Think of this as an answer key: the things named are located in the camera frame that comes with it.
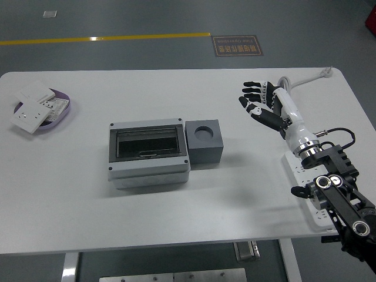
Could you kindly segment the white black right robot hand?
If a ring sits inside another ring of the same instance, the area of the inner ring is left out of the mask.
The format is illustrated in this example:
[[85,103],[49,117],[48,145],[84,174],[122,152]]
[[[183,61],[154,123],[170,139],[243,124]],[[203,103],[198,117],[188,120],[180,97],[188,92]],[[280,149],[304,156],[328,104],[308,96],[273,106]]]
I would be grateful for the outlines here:
[[259,123],[279,132],[296,157],[320,151],[316,135],[305,126],[302,115],[290,94],[270,82],[245,82],[239,102]]

